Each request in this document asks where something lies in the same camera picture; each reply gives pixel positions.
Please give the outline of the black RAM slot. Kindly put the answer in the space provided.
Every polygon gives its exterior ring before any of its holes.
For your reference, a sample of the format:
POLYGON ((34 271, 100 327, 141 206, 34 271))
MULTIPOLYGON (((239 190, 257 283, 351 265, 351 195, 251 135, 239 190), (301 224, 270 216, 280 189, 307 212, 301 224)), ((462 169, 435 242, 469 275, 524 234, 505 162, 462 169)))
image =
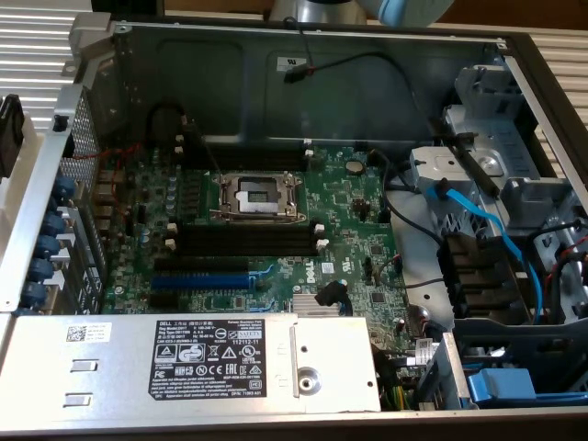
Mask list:
POLYGON ((309 138, 280 138, 280 137, 266 137, 260 139, 245 139, 239 136, 208 136, 203 137, 201 141, 202 146, 198 147, 205 151, 205 145, 215 154, 221 152, 249 152, 249 151, 269 151, 269 152, 285 152, 285 151, 313 151, 316 149, 317 143, 309 138))
MULTIPOLYGON (((311 157, 307 151, 249 151, 221 152, 215 155, 221 171, 306 171, 311 157)), ((206 150, 198 147, 183 147, 181 153, 174 153, 172 158, 177 164, 189 170, 212 170, 206 150)))
POLYGON ((304 241, 211 241, 174 239, 175 254, 184 256, 315 256, 320 252, 315 242, 304 241))
POLYGON ((168 232, 168 237, 187 238, 278 238, 309 240, 315 232, 316 222, 278 224, 202 224, 177 225, 177 232, 168 232))

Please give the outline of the silver finned heatsink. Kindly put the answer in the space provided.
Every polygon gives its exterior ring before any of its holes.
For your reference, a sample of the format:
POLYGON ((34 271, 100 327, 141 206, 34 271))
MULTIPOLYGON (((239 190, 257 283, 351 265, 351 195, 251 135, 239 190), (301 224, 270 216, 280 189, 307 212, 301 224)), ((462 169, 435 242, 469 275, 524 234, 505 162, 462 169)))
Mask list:
POLYGON ((292 311, 300 317, 325 318, 345 316, 342 303, 335 301, 330 306, 321 305, 311 294, 294 294, 292 311))

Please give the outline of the short black expansion slot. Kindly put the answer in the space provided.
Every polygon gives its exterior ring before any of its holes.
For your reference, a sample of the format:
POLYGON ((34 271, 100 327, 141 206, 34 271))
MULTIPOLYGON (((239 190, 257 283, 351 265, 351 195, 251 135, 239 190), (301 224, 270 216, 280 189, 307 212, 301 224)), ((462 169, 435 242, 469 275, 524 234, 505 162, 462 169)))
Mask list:
POLYGON ((147 303, 151 309, 178 311, 180 295, 175 291, 152 291, 147 303))

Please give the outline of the long black expansion slot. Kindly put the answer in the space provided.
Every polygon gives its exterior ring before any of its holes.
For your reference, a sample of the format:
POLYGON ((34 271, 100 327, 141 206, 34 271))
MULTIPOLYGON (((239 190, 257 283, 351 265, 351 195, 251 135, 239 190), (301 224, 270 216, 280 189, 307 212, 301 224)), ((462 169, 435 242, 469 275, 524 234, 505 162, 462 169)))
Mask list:
POLYGON ((156 272, 239 273, 249 271, 249 262, 244 258, 231 257, 160 257, 154 260, 153 270, 156 272))

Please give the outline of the silver metal drive bracket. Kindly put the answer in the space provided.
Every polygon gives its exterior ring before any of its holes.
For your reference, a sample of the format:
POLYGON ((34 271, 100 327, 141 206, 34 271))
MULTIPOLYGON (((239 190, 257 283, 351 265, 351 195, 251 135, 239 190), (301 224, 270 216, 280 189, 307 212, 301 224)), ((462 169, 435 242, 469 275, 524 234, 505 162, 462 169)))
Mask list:
MULTIPOLYGON (((502 188, 508 174, 500 156, 489 149, 470 150, 469 154, 494 184, 502 188)), ((474 183, 470 173, 447 147, 416 148, 411 152, 410 162, 415 184, 422 194, 442 178, 446 178, 453 188, 464 195, 479 193, 479 186, 474 183)))

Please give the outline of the grey metal disk bay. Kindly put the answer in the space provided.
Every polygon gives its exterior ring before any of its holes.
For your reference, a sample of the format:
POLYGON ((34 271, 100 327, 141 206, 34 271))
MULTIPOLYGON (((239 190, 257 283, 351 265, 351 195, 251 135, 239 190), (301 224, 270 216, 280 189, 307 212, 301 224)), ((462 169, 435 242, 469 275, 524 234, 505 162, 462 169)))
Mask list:
POLYGON ((544 173, 531 152, 537 125, 515 75, 505 65, 475 64, 455 82, 457 102, 444 110, 450 133, 474 132, 468 150, 495 151, 508 177, 497 199, 464 195, 442 178, 425 193, 443 236, 499 237, 527 282, 530 324, 588 316, 588 210, 565 177, 544 173))

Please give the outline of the blue expansion slot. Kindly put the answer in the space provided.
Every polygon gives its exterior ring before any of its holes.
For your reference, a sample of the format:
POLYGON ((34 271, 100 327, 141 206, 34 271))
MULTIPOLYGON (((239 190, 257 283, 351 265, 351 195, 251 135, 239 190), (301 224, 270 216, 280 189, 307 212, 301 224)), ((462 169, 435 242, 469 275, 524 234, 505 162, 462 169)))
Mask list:
POLYGON ((248 274, 155 276, 152 289, 249 289, 248 274))

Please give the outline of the green motherboard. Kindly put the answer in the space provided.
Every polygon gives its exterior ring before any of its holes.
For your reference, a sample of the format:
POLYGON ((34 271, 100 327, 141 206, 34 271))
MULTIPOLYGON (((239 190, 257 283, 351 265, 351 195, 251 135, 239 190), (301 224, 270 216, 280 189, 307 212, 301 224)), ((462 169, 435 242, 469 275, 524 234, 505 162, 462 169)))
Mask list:
POLYGON ((412 312, 408 289, 429 289, 434 277, 409 281, 404 259, 395 243, 390 211, 382 194, 384 165, 351 147, 307 151, 306 171, 289 171, 303 180, 300 208, 316 222, 315 256, 221 256, 244 258, 248 272, 156 272, 156 258, 175 254, 177 225, 227 224, 214 220, 209 208, 217 204, 214 170, 189 170, 154 153, 137 163, 121 184, 112 170, 100 176, 103 187, 124 197, 121 216, 100 215, 99 230, 108 259, 102 310, 107 314, 146 313, 290 313, 294 294, 311 294, 334 280, 347 282, 354 317, 367 322, 371 344, 399 367, 424 365, 434 344, 431 321, 412 312), (345 163, 361 161, 362 175, 350 175, 345 163), (152 289, 155 276, 248 274, 249 289, 152 289), (155 310, 147 300, 152 291, 175 291, 180 309, 155 310))

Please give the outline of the grey metal PC case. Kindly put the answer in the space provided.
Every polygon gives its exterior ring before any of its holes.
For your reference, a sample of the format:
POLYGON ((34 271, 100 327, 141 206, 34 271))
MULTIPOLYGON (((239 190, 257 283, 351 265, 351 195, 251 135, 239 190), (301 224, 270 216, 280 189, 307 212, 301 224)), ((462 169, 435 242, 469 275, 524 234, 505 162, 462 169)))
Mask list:
POLYGON ((194 425, 157 428, 0 433, 0 439, 219 439, 220 441, 588 441, 588 406, 481 409, 468 376, 483 368, 521 368, 464 362, 438 263, 443 244, 435 214, 413 178, 412 150, 437 146, 428 118, 443 124, 457 102, 459 72, 475 64, 505 65, 526 96, 537 125, 531 152, 540 169, 567 178, 588 210, 588 132, 574 114, 537 48, 525 35, 450 33, 206 18, 80 14, 69 33, 64 64, 38 81, 8 82, 0 64, 0 103, 19 96, 45 136, 37 175, 40 225, 32 256, 13 275, 0 275, 0 359, 17 318, 244 313, 107 314, 102 310, 109 269, 98 218, 121 216, 124 197, 103 187, 112 170, 126 171, 154 153, 172 158, 200 147, 190 120, 205 137, 309 138, 316 149, 351 147, 384 165, 382 194, 409 281, 412 312, 431 321, 435 348, 409 370, 371 344, 380 410, 372 416, 321 421, 194 425), (57 203, 57 175, 76 183, 57 203), (41 284, 48 298, 25 307, 21 294, 47 210, 66 230, 54 273, 41 284))

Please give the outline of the dark grey drive cage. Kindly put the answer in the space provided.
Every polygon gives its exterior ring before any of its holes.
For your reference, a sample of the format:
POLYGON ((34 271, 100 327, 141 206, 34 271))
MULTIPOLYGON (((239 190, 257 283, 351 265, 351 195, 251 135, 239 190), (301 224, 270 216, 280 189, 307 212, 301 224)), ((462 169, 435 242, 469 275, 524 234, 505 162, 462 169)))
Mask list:
POLYGON ((528 370, 538 392, 588 390, 588 318, 560 325, 455 321, 461 359, 528 370))

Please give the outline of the black finned plastic carrier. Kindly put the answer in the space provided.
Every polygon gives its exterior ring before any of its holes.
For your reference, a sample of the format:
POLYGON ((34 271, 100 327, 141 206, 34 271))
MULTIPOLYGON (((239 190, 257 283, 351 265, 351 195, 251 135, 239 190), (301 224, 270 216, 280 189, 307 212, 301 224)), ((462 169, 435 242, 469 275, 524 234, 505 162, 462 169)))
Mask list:
POLYGON ((445 236, 437 252, 454 317, 489 319, 505 325, 530 324, 529 284, 499 237, 478 239, 462 232, 445 236))

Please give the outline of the metal CPU socket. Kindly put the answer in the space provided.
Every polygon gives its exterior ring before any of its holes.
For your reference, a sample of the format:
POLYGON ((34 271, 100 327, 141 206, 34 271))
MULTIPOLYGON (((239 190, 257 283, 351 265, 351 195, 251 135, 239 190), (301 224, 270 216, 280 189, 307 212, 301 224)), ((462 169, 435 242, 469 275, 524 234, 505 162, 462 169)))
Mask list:
POLYGON ((300 208, 301 177, 281 173, 226 173, 213 180, 217 204, 209 208, 215 221, 227 224, 297 224, 308 219, 300 208))

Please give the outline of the black plastic bar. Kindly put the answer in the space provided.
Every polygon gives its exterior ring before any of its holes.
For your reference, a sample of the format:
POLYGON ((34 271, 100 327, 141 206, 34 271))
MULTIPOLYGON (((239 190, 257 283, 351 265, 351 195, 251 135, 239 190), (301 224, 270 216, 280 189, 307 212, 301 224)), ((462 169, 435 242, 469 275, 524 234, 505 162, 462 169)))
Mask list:
POLYGON ((457 165, 476 183, 478 188, 488 197, 497 199, 500 190, 470 154, 468 147, 474 142, 477 133, 450 133, 439 119, 428 118, 429 129, 434 141, 442 142, 441 147, 433 149, 433 165, 439 172, 456 173, 457 165))

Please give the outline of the black computer part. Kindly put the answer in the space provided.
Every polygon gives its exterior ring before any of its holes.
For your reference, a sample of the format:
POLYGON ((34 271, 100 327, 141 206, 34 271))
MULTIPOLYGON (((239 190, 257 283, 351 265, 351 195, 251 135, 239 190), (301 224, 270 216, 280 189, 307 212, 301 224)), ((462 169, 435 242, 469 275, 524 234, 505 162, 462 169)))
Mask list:
POLYGON ((7 95, 0 103, 0 180, 12 174, 24 141, 24 121, 19 96, 7 95))

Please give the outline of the blue plastic latch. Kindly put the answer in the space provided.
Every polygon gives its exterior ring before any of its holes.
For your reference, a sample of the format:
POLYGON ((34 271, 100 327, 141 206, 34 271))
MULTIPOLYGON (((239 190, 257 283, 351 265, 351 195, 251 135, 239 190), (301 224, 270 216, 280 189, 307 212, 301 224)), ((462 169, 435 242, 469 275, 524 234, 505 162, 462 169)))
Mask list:
POLYGON ((588 406, 588 392, 537 393, 525 368, 483 368, 467 383, 481 409, 588 406))

